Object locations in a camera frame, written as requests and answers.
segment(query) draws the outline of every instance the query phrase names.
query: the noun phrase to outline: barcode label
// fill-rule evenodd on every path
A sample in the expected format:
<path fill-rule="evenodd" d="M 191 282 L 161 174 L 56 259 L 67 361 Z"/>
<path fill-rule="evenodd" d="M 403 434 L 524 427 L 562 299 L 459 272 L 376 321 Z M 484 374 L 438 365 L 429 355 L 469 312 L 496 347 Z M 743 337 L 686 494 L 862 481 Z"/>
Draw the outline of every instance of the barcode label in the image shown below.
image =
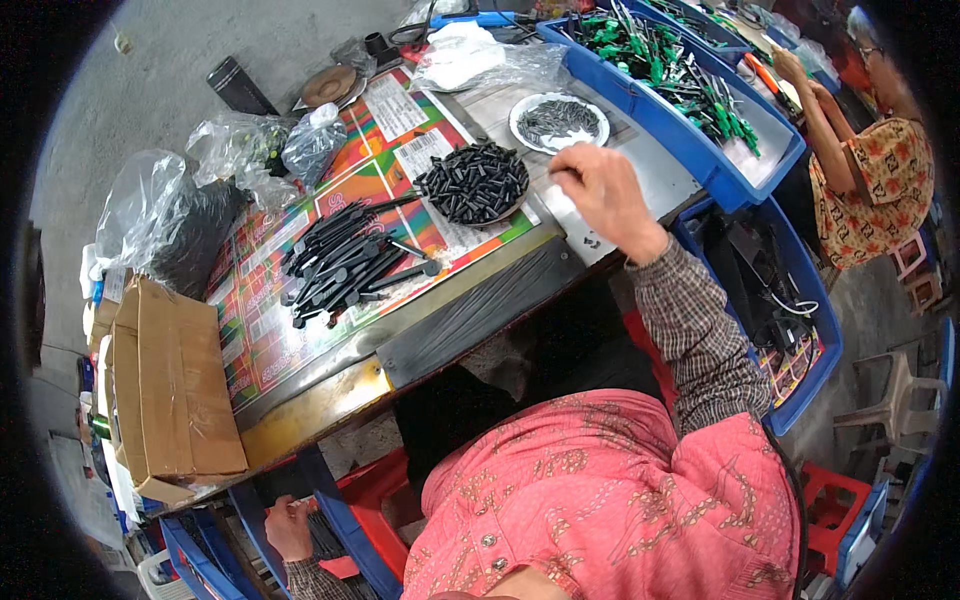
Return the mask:
<path fill-rule="evenodd" d="M 237 359 L 243 353 L 243 336 L 238 335 L 224 348 L 224 367 Z"/>
<path fill-rule="evenodd" d="M 427 121 L 426 113 L 391 73 L 370 82 L 363 100 L 388 142 Z"/>
<path fill-rule="evenodd" d="M 268 331 L 283 323 L 283 317 L 289 316 L 287 311 L 279 304 L 260 315 L 260 318 L 250 325 L 250 337 L 256 343 L 260 341 Z"/>
<path fill-rule="evenodd" d="M 274 233 L 270 239 L 257 248 L 247 260 L 240 263 L 240 277 L 246 278 L 253 272 L 253 269 L 255 269 L 258 264 L 266 260 L 267 257 L 279 249 L 280 246 L 290 241 L 298 231 L 308 225 L 310 225 L 310 215 L 304 210 L 294 217 L 293 221 L 283 226 L 280 231 Z"/>
<path fill-rule="evenodd" d="M 430 157 L 444 158 L 451 152 L 453 146 L 446 141 L 444 134 L 440 130 L 430 130 L 394 150 L 394 156 L 407 177 L 414 180 L 433 168 Z"/>
<path fill-rule="evenodd" d="M 220 302 L 224 301 L 227 297 L 227 294 L 233 291 L 233 275 L 229 275 L 224 282 L 220 284 L 220 287 L 217 288 L 217 291 L 213 293 L 213 296 L 206 299 L 206 303 L 210 306 L 216 306 Z"/>
<path fill-rule="evenodd" d="M 123 284 L 127 279 L 126 269 L 107 269 L 104 275 L 104 298 L 120 303 L 123 298 Z"/>

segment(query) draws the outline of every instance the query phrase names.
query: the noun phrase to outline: brown disc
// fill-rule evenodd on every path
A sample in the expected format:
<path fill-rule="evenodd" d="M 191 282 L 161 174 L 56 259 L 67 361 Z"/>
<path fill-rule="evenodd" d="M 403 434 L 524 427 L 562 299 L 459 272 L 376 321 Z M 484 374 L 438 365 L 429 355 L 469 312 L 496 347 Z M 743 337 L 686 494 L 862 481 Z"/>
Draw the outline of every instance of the brown disc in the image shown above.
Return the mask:
<path fill-rule="evenodd" d="M 357 72 L 351 66 L 331 66 L 310 78 L 303 86 L 301 97 L 311 108 L 336 102 L 350 90 L 356 78 Z"/>

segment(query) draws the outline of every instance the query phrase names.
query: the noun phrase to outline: woman's left hand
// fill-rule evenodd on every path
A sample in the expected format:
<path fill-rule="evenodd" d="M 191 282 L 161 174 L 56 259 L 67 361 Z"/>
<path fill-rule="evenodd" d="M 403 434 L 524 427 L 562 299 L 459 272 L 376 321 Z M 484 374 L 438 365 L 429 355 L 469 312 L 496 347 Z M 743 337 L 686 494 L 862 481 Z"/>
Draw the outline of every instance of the woman's left hand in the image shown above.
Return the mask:
<path fill-rule="evenodd" d="M 797 55 L 779 46 L 774 51 L 774 69 L 777 74 L 790 82 L 794 87 L 806 83 L 806 68 Z"/>

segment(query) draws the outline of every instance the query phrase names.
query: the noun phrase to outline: blue tool handle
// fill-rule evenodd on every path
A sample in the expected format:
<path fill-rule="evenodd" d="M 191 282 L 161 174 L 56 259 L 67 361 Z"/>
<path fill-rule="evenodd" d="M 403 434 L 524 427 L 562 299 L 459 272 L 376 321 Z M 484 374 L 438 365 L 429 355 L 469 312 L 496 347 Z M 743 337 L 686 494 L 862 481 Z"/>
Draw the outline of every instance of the blue tool handle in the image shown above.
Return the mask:
<path fill-rule="evenodd" d="M 507 27 L 512 25 L 507 19 L 513 19 L 513 11 L 501 11 L 507 17 L 504 18 L 500 16 L 499 12 L 494 11 L 480 11 L 478 14 L 467 14 L 464 16 L 457 16 L 451 14 L 437 14 L 430 19 L 430 27 L 433 29 L 440 29 L 442 26 L 448 23 L 456 23 L 463 21 L 476 21 L 477 25 L 480 27 Z"/>

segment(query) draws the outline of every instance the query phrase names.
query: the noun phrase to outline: orange patterned shirt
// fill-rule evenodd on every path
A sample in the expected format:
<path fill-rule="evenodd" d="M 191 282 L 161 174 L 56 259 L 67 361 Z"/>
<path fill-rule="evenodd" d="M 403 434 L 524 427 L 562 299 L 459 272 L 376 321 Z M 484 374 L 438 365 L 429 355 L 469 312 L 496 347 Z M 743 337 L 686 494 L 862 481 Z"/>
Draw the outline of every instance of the orange patterned shirt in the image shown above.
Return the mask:
<path fill-rule="evenodd" d="M 933 154 L 920 123 L 886 119 L 846 143 L 868 202 L 855 191 L 833 192 L 820 161 L 810 157 L 817 231 L 837 269 L 849 269 L 902 244 L 920 228 L 933 198 Z"/>

